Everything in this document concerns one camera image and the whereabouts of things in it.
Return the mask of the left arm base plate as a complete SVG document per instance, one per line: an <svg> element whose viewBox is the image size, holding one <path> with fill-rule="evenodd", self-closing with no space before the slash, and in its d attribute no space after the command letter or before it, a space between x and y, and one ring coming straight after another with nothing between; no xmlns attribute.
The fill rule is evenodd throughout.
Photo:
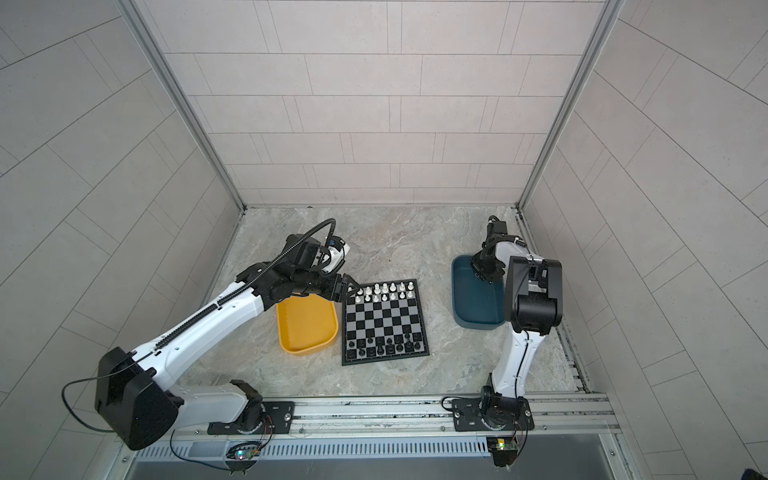
<svg viewBox="0 0 768 480"><path fill-rule="evenodd" d="M250 405L231 423L211 422L208 435L283 435L290 432L295 403L266 401Z"/></svg>

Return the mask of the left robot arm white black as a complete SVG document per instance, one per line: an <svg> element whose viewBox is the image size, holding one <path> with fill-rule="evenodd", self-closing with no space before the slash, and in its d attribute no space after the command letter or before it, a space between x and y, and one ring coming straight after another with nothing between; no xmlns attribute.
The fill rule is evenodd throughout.
<svg viewBox="0 0 768 480"><path fill-rule="evenodd" d="M258 392L243 381L178 389L203 354L244 323L292 297L346 300L354 280L339 271L349 246L338 236L319 242L292 234L270 262L250 265L213 301L158 337L99 361L94 409L126 446L144 449L175 427L232 423L255 409Z"/></svg>

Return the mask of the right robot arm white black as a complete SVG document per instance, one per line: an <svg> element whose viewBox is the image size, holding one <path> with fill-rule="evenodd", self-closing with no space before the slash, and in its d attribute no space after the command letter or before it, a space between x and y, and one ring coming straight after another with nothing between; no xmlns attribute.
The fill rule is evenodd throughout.
<svg viewBox="0 0 768 480"><path fill-rule="evenodd" d="M525 383L540 344L562 321L562 264L532 253L521 237L508 233L505 221L492 215L470 265L479 279L503 286L507 324L499 363L481 389L479 416L491 430L531 430Z"/></svg>

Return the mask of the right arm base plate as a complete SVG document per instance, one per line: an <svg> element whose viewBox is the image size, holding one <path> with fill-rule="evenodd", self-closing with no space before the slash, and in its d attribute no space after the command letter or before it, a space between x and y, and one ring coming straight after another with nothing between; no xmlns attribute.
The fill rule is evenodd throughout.
<svg viewBox="0 0 768 480"><path fill-rule="evenodd" d="M480 397L446 397L457 432L529 432L535 429L532 409L524 397L502 397L501 405L484 409Z"/></svg>

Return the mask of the yellow plastic tray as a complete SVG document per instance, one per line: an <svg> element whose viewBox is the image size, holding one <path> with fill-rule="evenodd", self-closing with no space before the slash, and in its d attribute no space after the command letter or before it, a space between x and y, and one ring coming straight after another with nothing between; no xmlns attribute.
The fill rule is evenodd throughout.
<svg viewBox="0 0 768 480"><path fill-rule="evenodd" d="M291 297L277 305L281 348L303 356L330 346L339 331L336 306L317 295Z"/></svg>

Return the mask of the black white chess board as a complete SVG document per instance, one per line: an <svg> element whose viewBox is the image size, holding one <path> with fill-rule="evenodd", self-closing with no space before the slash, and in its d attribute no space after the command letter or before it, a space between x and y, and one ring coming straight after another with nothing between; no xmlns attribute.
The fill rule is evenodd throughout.
<svg viewBox="0 0 768 480"><path fill-rule="evenodd" d="M350 287L341 324L341 364L361 365L430 354L415 279Z"/></svg>

